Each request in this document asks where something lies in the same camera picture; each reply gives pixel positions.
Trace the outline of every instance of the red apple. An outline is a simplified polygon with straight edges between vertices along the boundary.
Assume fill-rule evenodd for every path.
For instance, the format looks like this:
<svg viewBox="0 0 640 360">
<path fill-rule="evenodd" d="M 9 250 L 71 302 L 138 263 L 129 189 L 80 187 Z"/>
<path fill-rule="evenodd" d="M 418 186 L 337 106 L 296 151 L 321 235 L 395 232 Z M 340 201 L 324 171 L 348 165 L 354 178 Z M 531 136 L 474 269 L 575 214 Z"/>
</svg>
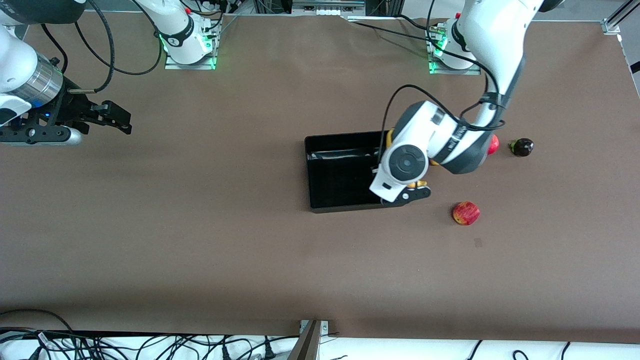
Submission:
<svg viewBox="0 0 640 360">
<path fill-rule="evenodd" d="M 489 144 L 489 149 L 486 151 L 486 153 L 491 155 L 494 152 L 498 151 L 499 147 L 500 147 L 500 141 L 498 140 L 498 136 L 493 135 L 491 137 L 491 144 Z"/>
<path fill-rule="evenodd" d="M 470 201 L 456 205 L 451 212 L 453 220 L 460 225 L 471 225 L 480 217 L 480 209 Z"/>
</svg>

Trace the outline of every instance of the metal post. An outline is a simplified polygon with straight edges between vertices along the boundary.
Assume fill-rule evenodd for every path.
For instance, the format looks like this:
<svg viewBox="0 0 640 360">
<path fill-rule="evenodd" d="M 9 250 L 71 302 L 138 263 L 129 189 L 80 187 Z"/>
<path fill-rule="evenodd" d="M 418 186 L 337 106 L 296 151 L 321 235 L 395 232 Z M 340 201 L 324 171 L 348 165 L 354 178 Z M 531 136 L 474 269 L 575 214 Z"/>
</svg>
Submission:
<svg viewBox="0 0 640 360">
<path fill-rule="evenodd" d="M 309 321 L 287 360 L 316 360 L 322 331 L 320 320 Z"/>
<path fill-rule="evenodd" d="M 602 31 L 605 35 L 617 35 L 620 33 L 618 25 L 629 16 L 638 6 L 640 6 L 640 0 L 628 0 L 608 18 L 600 22 L 602 25 Z"/>
</svg>

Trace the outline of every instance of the black tray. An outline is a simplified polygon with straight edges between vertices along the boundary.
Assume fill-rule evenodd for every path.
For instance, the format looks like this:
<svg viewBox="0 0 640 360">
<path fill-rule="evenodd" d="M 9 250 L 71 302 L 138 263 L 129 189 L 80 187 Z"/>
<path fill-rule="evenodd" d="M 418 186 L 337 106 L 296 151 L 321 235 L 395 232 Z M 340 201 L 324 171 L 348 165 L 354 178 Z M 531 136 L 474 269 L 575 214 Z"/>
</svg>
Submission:
<svg viewBox="0 0 640 360">
<path fill-rule="evenodd" d="M 371 170 L 378 166 L 379 146 L 380 131 L 308 136 L 305 151 L 311 211 L 389 208 L 431 195 L 429 188 L 422 189 L 420 194 L 411 190 L 408 199 L 399 196 L 395 202 L 387 202 L 372 193 Z"/>
</svg>

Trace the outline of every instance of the brown tabletop surface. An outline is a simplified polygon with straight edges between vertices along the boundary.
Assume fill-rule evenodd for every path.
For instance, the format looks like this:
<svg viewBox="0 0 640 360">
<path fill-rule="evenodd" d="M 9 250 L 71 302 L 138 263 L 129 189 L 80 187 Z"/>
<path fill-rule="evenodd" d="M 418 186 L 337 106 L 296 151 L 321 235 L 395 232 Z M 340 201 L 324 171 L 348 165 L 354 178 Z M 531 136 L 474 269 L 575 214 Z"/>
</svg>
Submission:
<svg viewBox="0 0 640 360">
<path fill-rule="evenodd" d="M 152 64 L 147 20 L 108 19 L 116 65 Z M 97 16 L 81 25 L 108 58 Z M 67 76 L 99 86 L 107 69 L 73 25 L 49 27 Z M 38 26 L 27 41 L 60 57 Z M 306 136 L 377 131 L 405 83 L 457 113 L 484 79 L 430 75 L 423 41 L 338 17 L 241 17 L 215 71 L 116 74 L 90 98 L 131 112 L 132 135 L 0 147 L 0 307 L 85 330 L 290 334 L 322 318 L 342 336 L 640 340 L 640 102 L 620 44 L 595 22 L 537 22 L 525 53 L 479 170 L 433 167 L 432 196 L 402 208 L 319 215 Z M 390 122 L 419 100 L 399 95 Z M 506 148 L 520 137 L 528 158 Z M 451 220 L 463 200 L 481 208 L 472 226 Z"/>
</svg>

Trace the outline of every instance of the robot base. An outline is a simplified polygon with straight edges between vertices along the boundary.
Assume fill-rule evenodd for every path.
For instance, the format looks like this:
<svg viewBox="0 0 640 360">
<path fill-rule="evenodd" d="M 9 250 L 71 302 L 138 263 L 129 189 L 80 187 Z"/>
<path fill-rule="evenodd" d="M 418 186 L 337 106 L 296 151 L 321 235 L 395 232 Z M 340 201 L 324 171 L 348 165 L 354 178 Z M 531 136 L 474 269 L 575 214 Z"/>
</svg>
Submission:
<svg viewBox="0 0 640 360">
<path fill-rule="evenodd" d="M 308 136 L 305 139 L 309 201 L 314 213 L 393 208 L 431 195 L 405 188 L 387 202 L 369 190 L 378 166 L 380 132 Z"/>
<path fill-rule="evenodd" d="M 447 30 L 444 23 L 438 23 L 434 26 L 430 26 L 429 30 L 425 31 L 431 34 L 431 38 L 438 42 L 438 46 L 441 49 L 446 49 L 447 43 Z M 430 74 L 447 74 L 447 75 L 480 75 L 480 68 L 477 65 L 473 65 L 468 69 L 454 69 L 445 65 L 444 62 L 437 56 L 440 51 L 436 49 L 431 43 L 427 41 L 427 56 L 429 57 L 429 73 Z"/>
</svg>

